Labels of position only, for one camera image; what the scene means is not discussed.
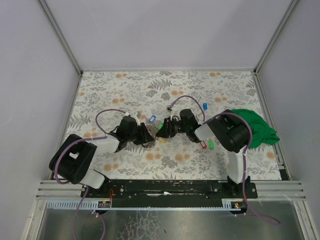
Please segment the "yellow tag key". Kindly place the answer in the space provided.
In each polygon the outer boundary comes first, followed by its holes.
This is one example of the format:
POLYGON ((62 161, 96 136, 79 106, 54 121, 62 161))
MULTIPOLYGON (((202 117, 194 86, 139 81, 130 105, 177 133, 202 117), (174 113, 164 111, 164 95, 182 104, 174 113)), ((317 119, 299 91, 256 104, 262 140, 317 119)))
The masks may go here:
POLYGON ((165 144, 167 142, 166 139, 162 138, 162 137, 158 137, 159 142, 161 142, 162 144, 165 144))

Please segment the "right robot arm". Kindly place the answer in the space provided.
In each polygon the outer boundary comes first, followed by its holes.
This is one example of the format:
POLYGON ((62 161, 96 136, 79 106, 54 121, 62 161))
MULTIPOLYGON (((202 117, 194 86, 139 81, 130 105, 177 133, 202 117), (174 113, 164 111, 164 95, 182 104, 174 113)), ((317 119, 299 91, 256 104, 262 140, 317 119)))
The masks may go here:
POLYGON ((227 109, 199 124, 190 109, 183 109, 179 116, 171 115, 165 118, 155 136, 168 139, 177 133, 186 134, 193 143, 201 143, 215 137, 227 150, 230 165, 227 179, 243 187, 249 182, 246 155, 252 143, 253 132, 243 117, 227 109))

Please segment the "blue tag ring key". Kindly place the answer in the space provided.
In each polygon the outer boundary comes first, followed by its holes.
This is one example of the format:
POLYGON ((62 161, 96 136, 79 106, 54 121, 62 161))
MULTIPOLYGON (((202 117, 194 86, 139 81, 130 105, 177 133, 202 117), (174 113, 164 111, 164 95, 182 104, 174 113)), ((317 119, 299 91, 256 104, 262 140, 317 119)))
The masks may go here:
POLYGON ((152 115, 150 118, 149 118, 149 122, 150 123, 153 123, 154 121, 156 120, 156 116, 155 115, 152 115))

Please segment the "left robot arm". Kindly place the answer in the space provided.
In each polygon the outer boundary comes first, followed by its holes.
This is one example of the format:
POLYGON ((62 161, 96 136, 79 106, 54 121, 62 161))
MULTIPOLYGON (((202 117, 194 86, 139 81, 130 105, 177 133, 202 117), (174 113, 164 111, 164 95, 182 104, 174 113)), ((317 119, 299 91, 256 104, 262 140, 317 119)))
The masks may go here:
POLYGON ((52 157, 49 169, 56 181, 61 184, 82 184, 99 189, 106 177, 90 167, 98 147, 107 153, 117 153, 128 143, 143 147, 155 141, 145 123, 137 123, 130 115, 122 118, 116 128, 103 136, 82 138, 71 134, 52 157))

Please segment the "green tag key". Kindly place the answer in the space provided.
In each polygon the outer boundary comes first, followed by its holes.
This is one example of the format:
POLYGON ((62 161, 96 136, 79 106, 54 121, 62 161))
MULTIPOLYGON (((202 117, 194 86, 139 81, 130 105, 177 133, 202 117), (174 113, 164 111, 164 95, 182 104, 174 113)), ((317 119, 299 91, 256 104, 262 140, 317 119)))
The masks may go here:
POLYGON ((214 141, 213 141, 211 138, 208 139, 208 144, 209 144, 209 148, 210 148, 211 150, 214 150, 214 149, 215 149, 214 141))

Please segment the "numbered keyring organizer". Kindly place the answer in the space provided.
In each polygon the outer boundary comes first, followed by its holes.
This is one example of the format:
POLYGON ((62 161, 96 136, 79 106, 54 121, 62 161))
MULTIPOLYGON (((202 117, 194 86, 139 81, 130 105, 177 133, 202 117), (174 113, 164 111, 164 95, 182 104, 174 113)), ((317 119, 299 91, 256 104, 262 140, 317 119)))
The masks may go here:
POLYGON ((147 128, 149 134, 153 137, 153 141, 143 143, 141 146, 146 149, 151 149, 156 145, 156 139, 157 139, 156 133, 158 132, 158 128, 153 124, 146 125, 146 128, 147 128))

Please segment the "red tag key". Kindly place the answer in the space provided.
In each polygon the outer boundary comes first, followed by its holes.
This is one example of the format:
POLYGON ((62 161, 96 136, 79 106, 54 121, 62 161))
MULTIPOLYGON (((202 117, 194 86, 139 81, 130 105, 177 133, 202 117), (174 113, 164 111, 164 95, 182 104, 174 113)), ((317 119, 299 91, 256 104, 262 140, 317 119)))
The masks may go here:
POLYGON ((200 142, 200 145, 203 149, 206 149, 207 148, 207 144, 204 142, 204 141, 201 141, 200 142))

